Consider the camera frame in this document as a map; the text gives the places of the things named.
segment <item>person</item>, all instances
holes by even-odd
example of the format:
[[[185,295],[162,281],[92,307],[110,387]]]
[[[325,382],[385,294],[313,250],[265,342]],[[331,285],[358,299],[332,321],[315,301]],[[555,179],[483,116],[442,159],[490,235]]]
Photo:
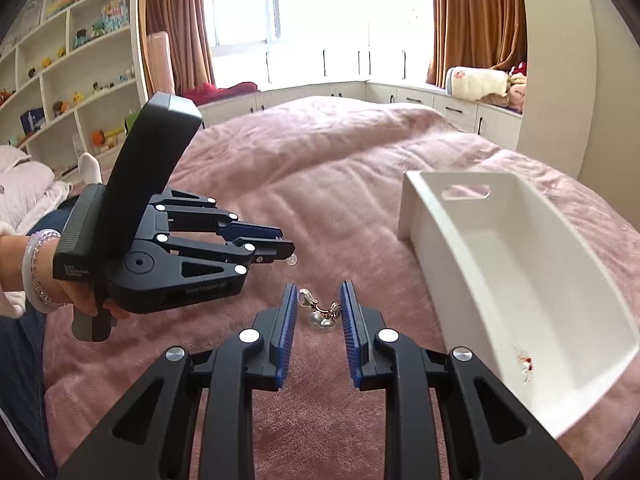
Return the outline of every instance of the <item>person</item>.
[[[101,182],[100,166],[91,155],[83,154],[78,165],[85,183]],[[90,316],[97,314],[94,293],[88,283],[65,282],[53,277],[53,256],[60,241],[59,233],[76,199],[67,200],[43,217],[31,230],[31,236],[12,235],[11,228],[0,222],[2,478],[35,480],[56,476],[44,404],[42,347],[46,312],[62,304],[73,304]],[[22,290],[27,291],[25,308],[12,296],[13,291]],[[129,313],[112,300],[106,300],[103,307],[117,319],[129,317]]]

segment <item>white bangle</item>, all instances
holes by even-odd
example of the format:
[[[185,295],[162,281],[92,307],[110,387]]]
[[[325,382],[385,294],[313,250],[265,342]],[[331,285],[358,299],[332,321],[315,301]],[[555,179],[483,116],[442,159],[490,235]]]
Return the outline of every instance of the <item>white bangle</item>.
[[[45,242],[60,238],[60,233],[53,229],[44,229],[32,235],[22,258],[22,286],[31,306],[44,314],[52,314],[63,303],[56,303],[44,291],[38,280],[38,253]]]

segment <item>pink bedspread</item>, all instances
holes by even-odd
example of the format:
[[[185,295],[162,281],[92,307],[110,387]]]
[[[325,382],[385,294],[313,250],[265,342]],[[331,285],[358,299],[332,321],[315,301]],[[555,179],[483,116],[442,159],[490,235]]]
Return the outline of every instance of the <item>pink bedspread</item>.
[[[588,240],[638,318],[640,235],[594,192],[455,131],[428,108],[307,98],[199,132],[170,183],[215,197],[241,219],[279,226],[296,243],[297,265],[255,265],[240,296],[135,317],[103,344],[73,338],[70,308],[49,317],[46,400],[58,464],[167,347],[195,352],[219,344],[276,305],[287,282],[328,305],[337,301],[342,280],[352,279],[361,303],[381,310],[389,326],[445,350],[418,264],[396,239],[402,172],[445,168],[530,178]],[[384,396],[353,389],[342,330],[316,333],[299,315],[286,388],[255,396],[257,476],[378,480]],[[638,411],[640,358],[561,439],[587,479],[610,458]]]

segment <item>orange curtain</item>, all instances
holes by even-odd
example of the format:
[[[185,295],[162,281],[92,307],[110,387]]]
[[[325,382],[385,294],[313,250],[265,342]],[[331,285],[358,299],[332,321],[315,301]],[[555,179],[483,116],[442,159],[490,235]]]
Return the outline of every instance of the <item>orange curtain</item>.
[[[526,59],[524,0],[433,0],[434,49],[427,82],[452,66],[508,70]]]
[[[138,0],[138,15],[149,95],[153,93],[153,81],[148,70],[146,36],[163,30],[169,35],[176,93],[214,82],[204,0]]]

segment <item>finger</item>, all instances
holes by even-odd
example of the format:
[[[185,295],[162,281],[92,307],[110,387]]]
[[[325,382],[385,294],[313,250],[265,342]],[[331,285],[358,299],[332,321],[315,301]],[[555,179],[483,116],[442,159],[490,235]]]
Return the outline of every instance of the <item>finger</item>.
[[[88,283],[82,282],[60,282],[62,290],[68,295],[74,306],[88,314],[89,316],[98,315],[98,307],[95,304],[94,290]]]
[[[102,306],[109,310],[111,312],[111,315],[116,319],[129,319],[129,317],[131,317],[131,314],[129,312],[121,309],[115,304],[113,300],[105,300]]]

